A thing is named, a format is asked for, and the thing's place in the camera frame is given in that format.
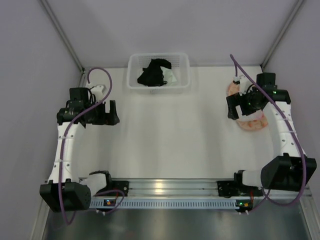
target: black cloth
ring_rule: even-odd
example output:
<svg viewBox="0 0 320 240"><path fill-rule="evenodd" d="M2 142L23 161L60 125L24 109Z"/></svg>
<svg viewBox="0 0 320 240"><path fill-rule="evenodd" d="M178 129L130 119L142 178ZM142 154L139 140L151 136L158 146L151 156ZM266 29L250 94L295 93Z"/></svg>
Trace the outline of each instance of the black cloth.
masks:
<svg viewBox="0 0 320 240"><path fill-rule="evenodd" d="M160 87L167 84L161 67L172 69L171 62L165 59L152 59L147 68L143 68L143 73L138 77L138 83L148 87Z"/></svg>

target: round orange object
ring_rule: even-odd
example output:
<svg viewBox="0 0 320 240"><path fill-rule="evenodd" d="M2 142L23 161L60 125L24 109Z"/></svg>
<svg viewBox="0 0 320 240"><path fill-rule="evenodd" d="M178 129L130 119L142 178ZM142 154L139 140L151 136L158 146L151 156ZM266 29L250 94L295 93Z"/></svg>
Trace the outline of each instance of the round orange object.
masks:
<svg viewBox="0 0 320 240"><path fill-rule="evenodd" d="M240 91L240 85L239 84L234 84L233 82L229 85L228 90L227 90L227 95L233 95L236 94ZM240 121L236 120L238 125L247 131L256 131L263 129L264 127L268 126L268 121L266 116L263 114L260 119L257 120L251 120L251 121Z"/></svg>

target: robotic arm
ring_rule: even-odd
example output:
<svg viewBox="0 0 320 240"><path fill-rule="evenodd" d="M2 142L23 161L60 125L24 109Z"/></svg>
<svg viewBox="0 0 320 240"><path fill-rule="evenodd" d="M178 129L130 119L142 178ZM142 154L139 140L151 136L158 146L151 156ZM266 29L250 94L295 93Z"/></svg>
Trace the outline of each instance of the robotic arm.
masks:
<svg viewBox="0 0 320 240"><path fill-rule="evenodd" d="M260 187L273 190L298 192L302 186L302 159L292 136L296 134L291 117L291 99L287 90L278 89L276 74L261 73L257 75L256 83L281 108L286 119L290 122L292 130L285 123L278 110L256 88L246 93L238 92L226 98L228 105L228 118L239 118L237 106L242 115L248 116L262 110L266 116L273 144L273 160L262 169L239 170L234 174L234 180L246 186ZM314 158L304 155L306 162L306 184L317 168Z"/></svg>
<svg viewBox="0 0 320 240"><path fill-rule="evenodd" d="M90 173L89 177L80 182L78 176L77 159L82 135L87 124L92 125L116 125L120 122L117 116L116 102L111 100L110 111L106 113L105 102L76 119L69 127L70 122L80 113L101 101L106 95L106 87L97 85L93 88L70 88L70 100L66 106L57 113L58 144L52 172L47 184L40 186L40 195L50 206L53 212L60 212L58 184L59 165L62 164L62 196L65 211L86 210L91 203L91 197L99 190L107 188L111 184L111 176L107 171Z"/></svg>

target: wall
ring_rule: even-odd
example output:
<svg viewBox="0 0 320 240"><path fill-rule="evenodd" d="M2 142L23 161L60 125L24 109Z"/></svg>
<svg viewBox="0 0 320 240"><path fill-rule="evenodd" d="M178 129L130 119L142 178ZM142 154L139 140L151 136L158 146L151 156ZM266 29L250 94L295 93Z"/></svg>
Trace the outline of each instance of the wall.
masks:
<svg viewBox="0 0 320 240"><path fill-rule="evenodd" d="M85 67L185 52L192 66L260 64L296 0L49 0Z"/></svg>
<svg viewBox="0 0 320 240"><path fill-rule="evenodd" d="M36 0L2 1L0 32L0 239L26 240L80 72Z"/></svg>
<svg viewBox="0 0 320 240"><path fill-rule="evenodd" d="M310 187L320 210L320 1L307 0L287 35L269 62L266 72L275 72L279 88L292 100L292 117L302 147L316 158L318 170Z"/></svg>

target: plastic basket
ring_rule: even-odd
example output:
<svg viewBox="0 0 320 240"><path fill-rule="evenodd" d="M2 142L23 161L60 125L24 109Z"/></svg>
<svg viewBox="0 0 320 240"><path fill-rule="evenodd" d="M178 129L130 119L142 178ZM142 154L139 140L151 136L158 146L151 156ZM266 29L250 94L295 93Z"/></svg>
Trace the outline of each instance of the plastic basket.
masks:
<svg viewBox="0 0 320 240"><path fill-rule="evenodd" d="M177 79L173 86L144 86L138 83L142 68L147 68L151 59L165 59L171 63L172 72ZM127 87L139 94L180 94L187 91L191 84L188 55L181 52L133 54L128 63Z"/></svg>

